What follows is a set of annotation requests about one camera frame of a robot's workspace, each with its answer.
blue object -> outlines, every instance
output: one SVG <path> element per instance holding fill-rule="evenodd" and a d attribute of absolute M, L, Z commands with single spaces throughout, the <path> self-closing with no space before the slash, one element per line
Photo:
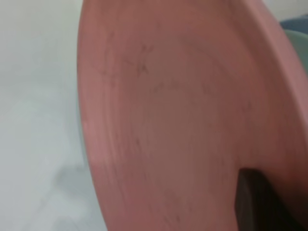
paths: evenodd
<path fill-rule="evenodd" d="M 292 30 L 308 34 L 308 16 L 304 15 L 299 18 L 293 18 L 280 22 L 285 30 Z"/>

green object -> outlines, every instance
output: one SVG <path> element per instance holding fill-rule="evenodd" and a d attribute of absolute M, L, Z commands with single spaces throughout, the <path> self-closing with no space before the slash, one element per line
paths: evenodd
<path fill-rule="evenodd" d="M 308 74 L 308 35 L 292 30 L 284 31 L 296 50 L 298 57 L 302 61 L 306 73 Z"/>

white tile floor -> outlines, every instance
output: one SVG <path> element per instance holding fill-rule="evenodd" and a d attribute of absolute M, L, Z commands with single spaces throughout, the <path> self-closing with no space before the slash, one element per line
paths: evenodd
<path fill-rule="evenodd" d="M 0 0 L 0 231 L 104 231 L 77 104 L 82 0 Z M 277 18 L 307 0 L 267 0 Z"/>

white floor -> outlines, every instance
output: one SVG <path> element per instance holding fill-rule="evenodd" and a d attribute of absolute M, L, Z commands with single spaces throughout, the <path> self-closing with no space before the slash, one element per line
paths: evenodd
<path fill-rule="evenodd" d="M 0 231 L 104 231 L 80 133 L 82 0 L 0 0 Z M 277 18 L 307 0 L 267 0 Z"/>

